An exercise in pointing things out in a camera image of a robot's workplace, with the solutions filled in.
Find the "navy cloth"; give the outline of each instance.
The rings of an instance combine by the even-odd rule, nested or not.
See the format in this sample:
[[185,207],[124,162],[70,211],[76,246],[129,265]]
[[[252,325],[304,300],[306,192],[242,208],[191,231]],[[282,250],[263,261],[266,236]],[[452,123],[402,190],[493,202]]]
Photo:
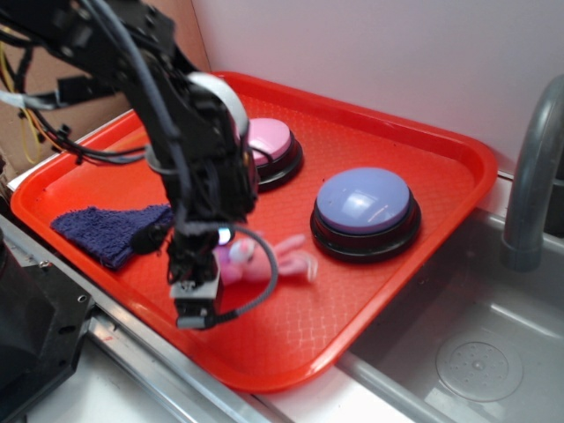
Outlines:
[[51,227],[104,266],[118,270],[133,255],[130,241],[135,232],[151,224],[167,225],[172,218],[168,205],[127,211],[88,207],[59,216],[51,222]]

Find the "gray faucet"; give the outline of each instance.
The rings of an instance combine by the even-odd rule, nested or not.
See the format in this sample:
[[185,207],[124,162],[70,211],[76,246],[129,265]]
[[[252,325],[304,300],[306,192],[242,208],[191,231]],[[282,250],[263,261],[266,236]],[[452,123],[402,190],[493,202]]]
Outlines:
[[543,232],[564,235],[564,75],[537,103],[517,161],[501,240],[501,262],[515,271],[540,265]]

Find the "orange tray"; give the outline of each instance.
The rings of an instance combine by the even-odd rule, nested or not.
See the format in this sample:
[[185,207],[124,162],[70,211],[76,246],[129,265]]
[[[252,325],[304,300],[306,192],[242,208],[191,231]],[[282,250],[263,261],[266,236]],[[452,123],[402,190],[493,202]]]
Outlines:
[[[474,139],[240,74],[220,76],[240,95],[249,117],[286,122],[303,147],[299,175],[262,194],[249,225],[271,243],[306,234],[305,249],[319,259],[314,284],[281,279],[265,303],[230,323],[206,331],[178,330],[166,254],[134,257],[114,272],[49,227],[60,214],[89,205],[126,210],[165,203],[160,178],[146,163],[77,166],[75,157],[62,154],[21,184],[11,207],[98,286],[219,380],[247,392],[284,390],[336,361],[490,190],[497,165]],[[104,149],[147,142],[137,116],[128,113],[85,144]],[[353,167],[399,174],[422,210],[419,238],[384,263],[340,263],[320,253],[311,239],[309,215],[318,190]],[[229,286],[223,308],[262,290]]]

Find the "yellow wire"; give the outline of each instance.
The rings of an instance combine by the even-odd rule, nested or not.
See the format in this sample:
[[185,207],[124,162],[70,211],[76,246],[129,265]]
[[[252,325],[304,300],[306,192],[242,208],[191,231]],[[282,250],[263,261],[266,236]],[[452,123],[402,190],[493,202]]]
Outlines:
[[[4,80],[6,81],[6,85],[8,86],[8,91],[10,91],[11,93],[14,93],[14,84],[13,81],[10,79],[10,75],[8,72],[8,66],[6,65],[6,55],[4,53],[4,43],[0,42],[0,68],[2,70],[2,74],[4,75]],[[37,151],[37,158],[33,159],[30,155],[29,155],[29,151],[27,150],[27,142],[26,142],[26,131],[25,131],[25,126],[24,123],[22,121],[22,125],[21,125],[21,144],[24,148],[24,154],[26,155],[26,159],[29,163],[31,163],[32,165],[35,165],[37,163],[39,163],[39,160],[41,159],[41,142],[39,140],[39,135],[37,134],[37,130],[35,130],[35,126],[33,125],[33,120],[32,117],[29,114],[29,111],[27,109],[22,108],[21,111],[24,113],[24,116],[27,119],[27,122],[29,124],[29,127],[32,131],[32,135],[33,135],[33,140],[35,141],[35,149]]]

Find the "stainless steel sink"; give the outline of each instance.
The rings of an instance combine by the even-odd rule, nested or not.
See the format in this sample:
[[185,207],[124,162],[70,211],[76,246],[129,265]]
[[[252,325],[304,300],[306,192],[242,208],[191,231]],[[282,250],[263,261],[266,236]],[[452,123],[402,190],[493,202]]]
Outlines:
[[564,247],[546,236],[538,270],[509,271],[502,229],[475,211],[339,366],[416,421],[562,421]]

